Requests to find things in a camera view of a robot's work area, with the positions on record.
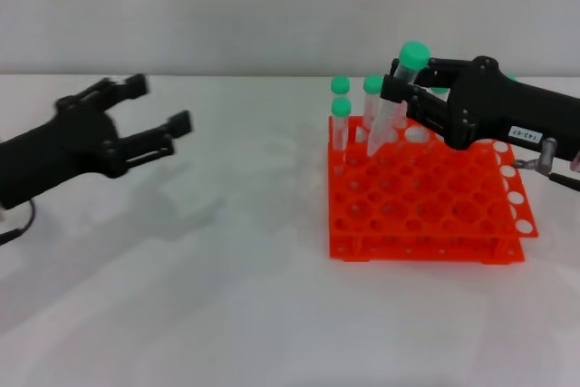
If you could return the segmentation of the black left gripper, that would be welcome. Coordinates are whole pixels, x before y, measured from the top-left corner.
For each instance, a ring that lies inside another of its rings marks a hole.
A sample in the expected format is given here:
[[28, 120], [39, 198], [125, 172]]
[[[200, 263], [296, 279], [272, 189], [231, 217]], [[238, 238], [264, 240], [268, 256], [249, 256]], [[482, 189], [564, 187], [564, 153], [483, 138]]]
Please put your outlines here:
[[119, 138], [106, 111], [149, 93], [144, 74], [122, 82], [103, 78], [56, 103], [45, 124], [1, 144], [1, 206], [15, 208], [69, 179], [121, 173], [173, 155], [175, 140], [193, 132], [189, 111], [181, 111], [156, 128]]

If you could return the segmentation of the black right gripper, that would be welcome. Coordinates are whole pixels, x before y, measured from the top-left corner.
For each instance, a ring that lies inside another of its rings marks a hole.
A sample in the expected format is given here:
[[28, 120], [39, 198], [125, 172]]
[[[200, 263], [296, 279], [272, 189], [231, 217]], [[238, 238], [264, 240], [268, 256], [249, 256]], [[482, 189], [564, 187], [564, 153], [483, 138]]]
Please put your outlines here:
[[540, 151], [552, 138], [557, 158], [579, 155], [579, 100], [514, 81], [487, 56], [430, 58], [412, 83], [385, 74], [381, 97], [407, 102], [411, 118], [454, 150], [492, 139]]

